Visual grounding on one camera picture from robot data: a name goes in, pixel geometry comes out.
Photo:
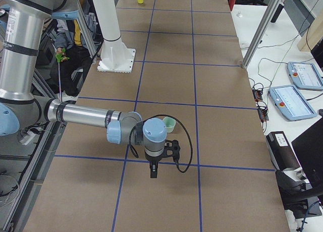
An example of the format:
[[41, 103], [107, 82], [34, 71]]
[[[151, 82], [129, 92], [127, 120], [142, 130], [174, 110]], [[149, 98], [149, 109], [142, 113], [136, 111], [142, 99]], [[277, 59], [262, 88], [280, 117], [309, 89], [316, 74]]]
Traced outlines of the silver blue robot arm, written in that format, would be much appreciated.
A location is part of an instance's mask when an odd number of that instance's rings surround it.
[[46, 19], [77, 19], [78, 0], [5, 0], [10, 7], [1, 60], [1, 135], [7, 136], [44, 122], [76, 123], [106, 129], [107, 140], [130, 147], [141, 145], [150, 176], [157, 177], [158, 163], [167, 157], [167, 133], [162, 120], [143, 120], [136, 112], [69, 104], [48, 91], [38, 96], [32, 86], [46, 88], [36, 69]]

